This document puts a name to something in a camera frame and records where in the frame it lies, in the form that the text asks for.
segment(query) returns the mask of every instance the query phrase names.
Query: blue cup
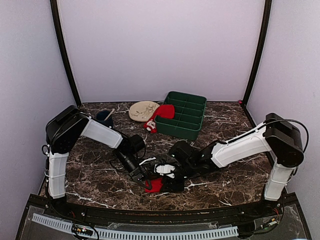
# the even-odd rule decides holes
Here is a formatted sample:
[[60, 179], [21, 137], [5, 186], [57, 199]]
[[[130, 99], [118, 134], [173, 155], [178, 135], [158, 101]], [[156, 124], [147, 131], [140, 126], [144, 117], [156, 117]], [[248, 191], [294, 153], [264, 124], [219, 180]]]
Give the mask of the blue cup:
[[112, 115], [105, 121], [106, 117], [109, 115], [110, 111], [105, 110], [98, 112], [98, 114], [95, 116], [95, 119], [98, 120], [99, 123], [105, 125], [106, 127], [114, 127], [114, 120], [112, 119]]

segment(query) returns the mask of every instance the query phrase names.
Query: white plate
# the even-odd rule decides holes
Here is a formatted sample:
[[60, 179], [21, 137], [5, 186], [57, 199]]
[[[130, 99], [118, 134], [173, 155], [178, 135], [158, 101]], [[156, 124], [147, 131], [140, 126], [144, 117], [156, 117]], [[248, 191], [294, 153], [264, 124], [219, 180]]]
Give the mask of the white plate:
[[139, 101], [129, 109], [129, 117], [137, 122], [147, 122], [160, 105], [153, 101]]

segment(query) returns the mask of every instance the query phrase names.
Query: green tray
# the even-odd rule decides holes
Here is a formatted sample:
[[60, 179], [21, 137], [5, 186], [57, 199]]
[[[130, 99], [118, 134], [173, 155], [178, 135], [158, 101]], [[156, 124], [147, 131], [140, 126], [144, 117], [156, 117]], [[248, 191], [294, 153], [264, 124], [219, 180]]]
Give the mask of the green tray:
[[207, 99], [188, 93], [171, 91], [163, 104], [174, 105], [174, 118], [155, 117], [158, 133], [182, 139], [196, 140], [204, 120]]

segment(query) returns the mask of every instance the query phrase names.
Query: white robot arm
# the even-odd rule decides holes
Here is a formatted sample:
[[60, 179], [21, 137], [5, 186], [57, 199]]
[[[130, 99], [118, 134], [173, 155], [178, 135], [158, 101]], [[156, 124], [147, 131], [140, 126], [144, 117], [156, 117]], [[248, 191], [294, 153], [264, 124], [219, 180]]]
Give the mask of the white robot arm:
[[178, 160], [182, 168], [170, 172], [174, 174], [171, 181], [177, 184], [178, 180], [194, 174], [214, 172], [254, 154], [273, 151], [276, 162], [265, 186], [264, 199], [277, 201], [293, 171], [304, 159], [299, 129], [282, 120], [280, 116], [270, 113], [265, 122], [252, 130], [225, 142], [215, 141], [202, 151], [193, 149], [185, 141], [177, 142], [169, 154]]
[[47, 177], [48, 193], [53, 199], [65, 196], [66, 163], [69, 152], [79, 137], [84, 136], [108, 147], [128, 171], [132, 180], [145, 188], [151, 184], [144, 184], [147, 179], [146, 171], [140, 167], [134, 154], [145, 147], [143, 139], [134, 135], [129, 138], [109, 127], [97, 122], [90, 116], [80, 112], [75, 106], [69, 106], [58, 116], [52, 119], [45, 128], [47, 142]]
[[[155, 166], [156, 172], [169, 171], [157, 172], [165, 175], [166, 179], [161, 190], [183, 191], [185, 179], [195, 174], [211, 173], [254, 154], [273, 151], [277, 159], [265, 187], [264, 199], [277, 201], [293, 171], [304, 159], [299, 129], [281, 120], [283, 118], [270, 113], [265, 122], [252, 130], [225, 142], [214, 141], [201, 151], [193, 149], [185, 141], [177, 142], [169, 150], [169, 154], [178, 160], [180, 166]], [[81, 136], [113, 148], [113, 153], [131, 179], [146, 189], [152, 188], [147, 171], [134, 156], [145, 147], [140, 136], [124, 137], [80, 112], [75, 106], [69, 106], [52, 119], [45, 130], [48, 147], [48, 193], [53, 199], [65, 196], [66, 163], [69, 152]]]

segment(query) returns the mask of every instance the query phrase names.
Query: red fabric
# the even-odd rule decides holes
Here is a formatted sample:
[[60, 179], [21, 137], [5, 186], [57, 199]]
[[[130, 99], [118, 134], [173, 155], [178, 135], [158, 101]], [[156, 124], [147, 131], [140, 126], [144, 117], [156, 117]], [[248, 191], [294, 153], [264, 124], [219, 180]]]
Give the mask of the red fabric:
[[151, 185], [152, 188], [151, 190], [148, 189], [144, 189], [146, 193], [159, 193], [160, 189], [162, 188], [163, 184], [162, 184], [162, 177], [151, 180]]
[[152, 134], [157, 132], [156, 123], [155, 123], [156, 116], [159, 116], [165, 119], [173, 119], [175, 117], [175, 106], [171, 104], [165, 104], [165, 105], [159, 106], [154, 111], [152, 117], [150, 117], [150, 119], [143, 125], [145, 129], [149, 128]]

